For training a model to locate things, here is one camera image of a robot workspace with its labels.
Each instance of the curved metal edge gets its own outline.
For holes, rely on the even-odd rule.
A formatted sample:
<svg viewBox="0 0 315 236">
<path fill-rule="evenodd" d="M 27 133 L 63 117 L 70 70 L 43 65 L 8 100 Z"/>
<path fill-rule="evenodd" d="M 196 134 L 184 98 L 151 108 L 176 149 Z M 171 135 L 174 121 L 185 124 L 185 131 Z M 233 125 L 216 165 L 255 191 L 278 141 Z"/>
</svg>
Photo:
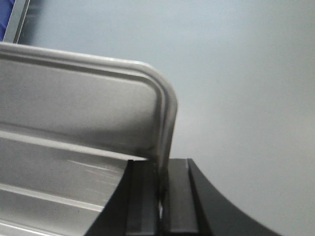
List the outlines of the curved metal edge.
<svg viewBox="0 0 315 236">
<path fill-rule="evenodd" d="M 171 84 L 167 82 L 152 66 L 140 61 L 92 56 L 88 54 L 5 42 L 0 43 L 0 53 L 34 59 L 41 57 L 42 59 L 51 62 L 63 61 L 65 64 L 75 63 L 107 71 L 118 69 L 121 73 L 136 72 L 140 73 L 140 75 L 145 75 L 145 78 L 149 79 L 157 86 L 163 98 L 161 105 L 163 111 L 161 113 L 161 130 L 156 149 L 157 152 L 155 161 L 158 163 L 159 175 L 165 176 L 178 104 L 176 94 Z"/>
</svg>

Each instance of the reflective metal surface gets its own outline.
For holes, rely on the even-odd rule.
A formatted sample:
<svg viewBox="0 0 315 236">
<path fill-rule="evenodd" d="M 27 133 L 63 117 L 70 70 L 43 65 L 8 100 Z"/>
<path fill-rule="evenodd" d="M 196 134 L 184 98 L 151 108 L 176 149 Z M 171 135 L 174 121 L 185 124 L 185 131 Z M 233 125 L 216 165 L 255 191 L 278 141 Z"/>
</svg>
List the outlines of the reflective metal surface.
<svg viewBox="0 0 315 236">
<path fill-rule="evenodd" d="M 126 160 L 163 171 L 176 97 L 146 64 L 0 43 L 0 235 L 81 236 Z"/>
<path fill-rule="evenodd" d="M 81 236 L 126 162 L 0 139 L 0 235 Z"/>
</svg>

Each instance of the scratched metal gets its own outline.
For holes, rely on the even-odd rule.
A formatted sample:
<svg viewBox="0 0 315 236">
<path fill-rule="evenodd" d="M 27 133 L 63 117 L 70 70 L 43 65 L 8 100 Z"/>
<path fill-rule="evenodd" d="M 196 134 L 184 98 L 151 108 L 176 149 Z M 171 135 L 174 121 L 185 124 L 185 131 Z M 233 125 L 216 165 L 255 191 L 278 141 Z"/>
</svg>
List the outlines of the scratched metal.
<svg viewBox="0 0 315 236">
<path fill-rule="evenodd" d="M 0 153 L 0 232 L 10 236 L 83 235 L 126 166 L 124 160 L 5 138 Z"/>
</svg>

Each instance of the blue fabric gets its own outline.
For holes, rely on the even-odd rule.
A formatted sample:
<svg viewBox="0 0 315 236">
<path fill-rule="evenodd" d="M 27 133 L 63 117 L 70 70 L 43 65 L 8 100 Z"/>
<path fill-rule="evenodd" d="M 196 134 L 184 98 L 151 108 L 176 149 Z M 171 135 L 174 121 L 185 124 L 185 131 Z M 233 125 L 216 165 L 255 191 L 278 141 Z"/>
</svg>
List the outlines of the blue fabric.
<svg viewBox="0 0 315 236">
<path fill-rule="evenodd" d="M 3 40 L 11 16 L 14 0 L 0 0 L 0 41 Z"/>
</svg>

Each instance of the metal frame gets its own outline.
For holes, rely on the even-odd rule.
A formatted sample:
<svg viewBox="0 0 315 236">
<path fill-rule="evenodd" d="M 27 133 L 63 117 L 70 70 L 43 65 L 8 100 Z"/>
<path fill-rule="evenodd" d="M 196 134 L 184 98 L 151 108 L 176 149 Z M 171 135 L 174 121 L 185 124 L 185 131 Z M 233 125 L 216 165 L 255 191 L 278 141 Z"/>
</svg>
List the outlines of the metal frame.
<svg viewBox="0 0 315 236">
<path fill-rule="evenodd" d="M 20 37 L 22 26 L 25 20 L 26 12 L 29 7 L 30 0 L 16 0 L 3 41 L 9 43 L 17 43 Z"/>
<path fill-rule="evenodd" d="M 158 163 L 160 173 L 166 171 L 177 112 L 177 99 L 171 85 L 150 65 L 138 61 L 104 58 L 4 42 L 0 43 L 0 58 L 18 60 L 22 61 L 22 63 L 40 63 L 52 68 L 66 66 L 70 70 L 78 70 L 80 68 L 81 70 L 91 71 L 92 73 L 93 71 L 101 71 L 105 76 L 108 73 L 115 73 L 116 75 L 126 74 L 129 76 L 129 80 L 134 78 L 143 81 L 155 90 L 155 93 L 159 96 L 157 103 L 159 103 L 160 117 L 156 118 L 159 120 L 159 126 L 158 130 L 155 130 L 157 138 L 155 139 L 156 143 L 154 147 L 144 149 L 143 147 L 131 146 L 127 149 L 119 146 L 92 145 L 97 145 L 98 148 L 113 152 L 149 158 Z"/>
</svg>

